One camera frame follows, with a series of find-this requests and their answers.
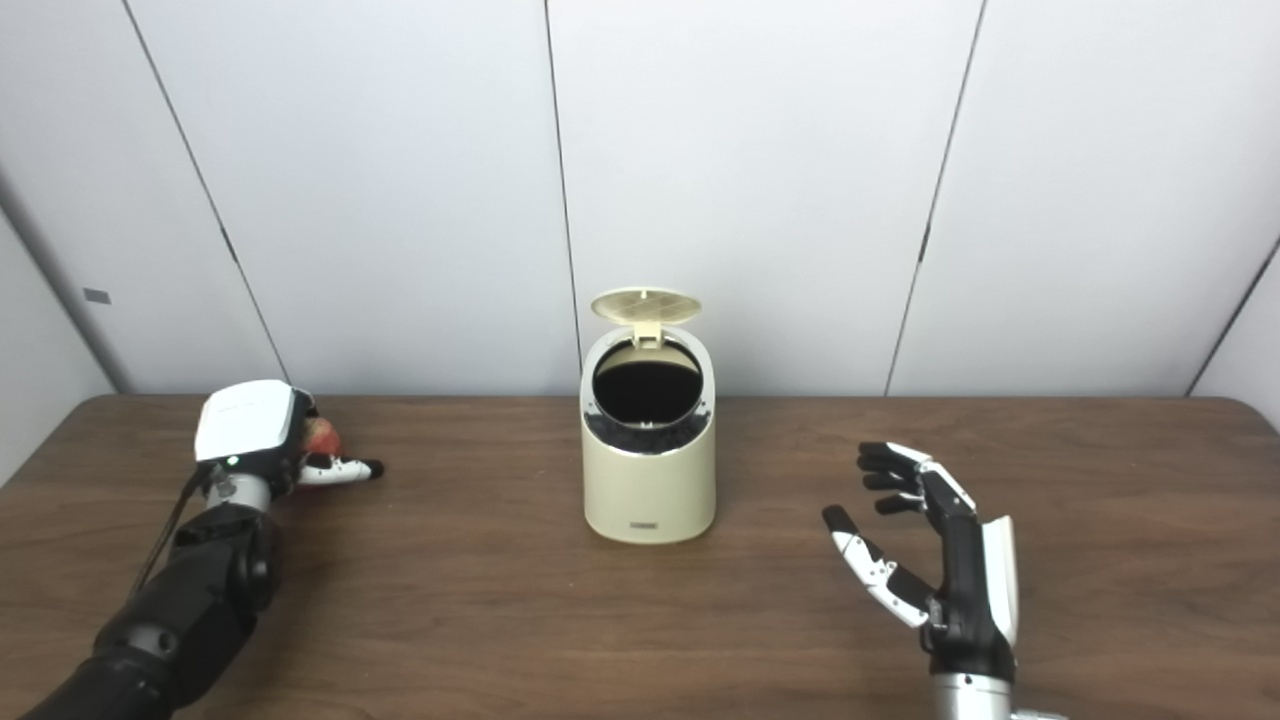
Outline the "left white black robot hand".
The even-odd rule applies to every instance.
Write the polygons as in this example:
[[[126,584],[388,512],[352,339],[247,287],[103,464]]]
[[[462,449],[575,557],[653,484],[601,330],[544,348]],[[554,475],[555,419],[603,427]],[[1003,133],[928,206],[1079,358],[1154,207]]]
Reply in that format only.
[[[207,397],[195,461],[207,507],[234,503],[261,512],[300,487],[356,484],[385,473],[378,460],[344,454],[311,393],[275,379],[243,382]]]

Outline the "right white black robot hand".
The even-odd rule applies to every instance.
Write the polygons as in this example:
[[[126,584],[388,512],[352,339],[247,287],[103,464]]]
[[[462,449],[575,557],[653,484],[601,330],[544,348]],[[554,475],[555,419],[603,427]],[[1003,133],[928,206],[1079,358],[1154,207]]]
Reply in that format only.
[[[934,675],[1016,678],[1019,598],[1012,520],[980,519],[977,502],[931,455],[893,442],[863,442],[858,469],[881,491],[882,516],[919,512],[938,536],[942,580],[922,579],[868,539],[845,507],[822,511],[838,555],[867,593],[919,632]]]

